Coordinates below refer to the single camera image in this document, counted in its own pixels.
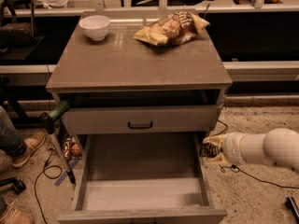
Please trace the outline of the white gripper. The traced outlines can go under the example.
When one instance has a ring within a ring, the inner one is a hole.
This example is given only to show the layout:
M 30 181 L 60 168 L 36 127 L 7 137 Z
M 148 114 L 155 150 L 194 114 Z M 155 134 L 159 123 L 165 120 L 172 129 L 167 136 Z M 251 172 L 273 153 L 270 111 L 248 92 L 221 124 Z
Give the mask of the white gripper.
M 218 165 L 263 164 L 264 134 L 228 133 L 206 137 L 203 143 L 222 146 L 223 154 L 207 158 L 206 163 Z

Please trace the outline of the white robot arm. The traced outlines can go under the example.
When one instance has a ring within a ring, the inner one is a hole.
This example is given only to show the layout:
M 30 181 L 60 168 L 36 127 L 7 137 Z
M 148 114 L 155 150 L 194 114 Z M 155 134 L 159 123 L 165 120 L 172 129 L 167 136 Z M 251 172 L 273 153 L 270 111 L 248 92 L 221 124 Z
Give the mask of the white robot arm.
M 207 158 L 211 163 L 259 164 L 286 168 L 299 173 L 299 133 L 277 128 L 268 133 L 226 133 L 203 140 L 217 150 Z

